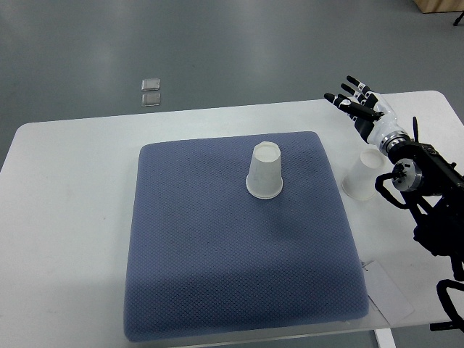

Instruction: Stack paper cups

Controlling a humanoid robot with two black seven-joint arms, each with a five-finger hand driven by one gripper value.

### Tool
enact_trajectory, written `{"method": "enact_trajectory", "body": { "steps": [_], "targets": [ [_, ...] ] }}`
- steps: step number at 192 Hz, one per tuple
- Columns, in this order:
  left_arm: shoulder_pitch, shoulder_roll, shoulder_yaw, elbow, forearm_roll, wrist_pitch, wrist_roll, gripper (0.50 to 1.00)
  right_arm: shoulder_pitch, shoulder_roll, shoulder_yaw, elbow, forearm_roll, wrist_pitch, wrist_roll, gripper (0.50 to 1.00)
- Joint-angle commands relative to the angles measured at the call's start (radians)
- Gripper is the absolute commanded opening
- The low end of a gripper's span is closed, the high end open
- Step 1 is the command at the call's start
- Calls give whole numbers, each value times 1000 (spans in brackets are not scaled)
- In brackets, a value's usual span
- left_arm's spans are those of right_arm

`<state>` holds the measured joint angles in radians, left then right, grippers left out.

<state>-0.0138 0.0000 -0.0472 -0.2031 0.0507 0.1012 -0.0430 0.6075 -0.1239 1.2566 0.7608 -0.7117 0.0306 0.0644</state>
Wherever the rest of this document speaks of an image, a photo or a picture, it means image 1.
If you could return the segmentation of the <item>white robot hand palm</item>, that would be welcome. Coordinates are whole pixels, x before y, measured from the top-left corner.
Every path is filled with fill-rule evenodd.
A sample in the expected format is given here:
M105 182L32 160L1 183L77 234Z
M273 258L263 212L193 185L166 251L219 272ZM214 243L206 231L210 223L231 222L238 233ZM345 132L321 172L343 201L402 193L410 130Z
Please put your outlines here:
M367 144L375 145L380 152L387 152L394 139L404 138L404 129L398 126L396 113L382 95L376 92L355 92L354 98L361 105L384 114L374 121L353 118L355 129Z

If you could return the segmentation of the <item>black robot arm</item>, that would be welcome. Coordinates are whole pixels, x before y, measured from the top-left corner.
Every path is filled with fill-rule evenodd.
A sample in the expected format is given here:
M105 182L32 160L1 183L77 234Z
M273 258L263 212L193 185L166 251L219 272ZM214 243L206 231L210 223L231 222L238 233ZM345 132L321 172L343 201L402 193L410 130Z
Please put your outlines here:
M433 256L450 258L453 277L463 280L463 177L430 144L419 141L418 122L409 135L397 123L391 105L369 86L347 76L342 94L325 100L349 115L361 139L393 164L375 189L388 202L409 210L414 239Z

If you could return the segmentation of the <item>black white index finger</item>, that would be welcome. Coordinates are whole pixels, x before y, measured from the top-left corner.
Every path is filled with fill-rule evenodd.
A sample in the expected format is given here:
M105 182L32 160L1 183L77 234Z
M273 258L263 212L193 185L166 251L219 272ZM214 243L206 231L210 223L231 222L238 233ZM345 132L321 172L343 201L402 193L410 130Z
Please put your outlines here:
M330 104L334 105L337 109L349 115L351 119L356 118L354 114L354 104L350 99L345 96L339 96L331 93L324 93L324 99Z

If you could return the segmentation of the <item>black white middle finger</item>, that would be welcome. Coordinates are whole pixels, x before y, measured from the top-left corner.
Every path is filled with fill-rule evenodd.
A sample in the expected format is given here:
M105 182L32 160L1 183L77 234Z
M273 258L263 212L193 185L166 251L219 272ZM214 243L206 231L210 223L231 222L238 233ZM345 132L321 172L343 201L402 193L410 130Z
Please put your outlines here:
M341 84L341 88L352 96L359 104L366 105L368 101L367 92L370 88L364 83L359 82L354 87L348 86L346 83Z

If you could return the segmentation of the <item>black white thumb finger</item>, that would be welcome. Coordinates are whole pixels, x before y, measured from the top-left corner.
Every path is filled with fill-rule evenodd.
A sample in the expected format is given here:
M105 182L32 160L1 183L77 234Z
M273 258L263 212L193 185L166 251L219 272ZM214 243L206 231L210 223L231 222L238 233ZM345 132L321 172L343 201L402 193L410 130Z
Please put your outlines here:
M349 115L364 120L380 120L384 116L383 112L377 112L374 109L351 101L344 103L344 111Z

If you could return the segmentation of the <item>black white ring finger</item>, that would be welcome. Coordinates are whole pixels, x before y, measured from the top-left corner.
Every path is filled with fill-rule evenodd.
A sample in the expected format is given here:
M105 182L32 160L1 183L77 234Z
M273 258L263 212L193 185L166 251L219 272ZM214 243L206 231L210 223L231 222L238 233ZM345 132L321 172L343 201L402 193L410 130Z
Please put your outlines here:
M347 92L353 97L370 97L376 94L368 85L363 83L351 75L346 77L347 81L350 83L348 86Z

